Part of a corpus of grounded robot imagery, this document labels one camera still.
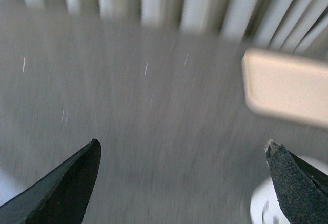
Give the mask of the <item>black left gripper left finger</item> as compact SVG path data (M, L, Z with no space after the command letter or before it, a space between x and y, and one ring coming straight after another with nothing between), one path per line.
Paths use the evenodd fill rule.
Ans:
M1 223L82 223L97 179L101 145L93 139L1 206Z

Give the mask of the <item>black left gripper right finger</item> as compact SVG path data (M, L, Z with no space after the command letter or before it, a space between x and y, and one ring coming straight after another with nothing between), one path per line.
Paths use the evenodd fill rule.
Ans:
M327 174L268 140L266 161L281 211L290 223L327 223Z

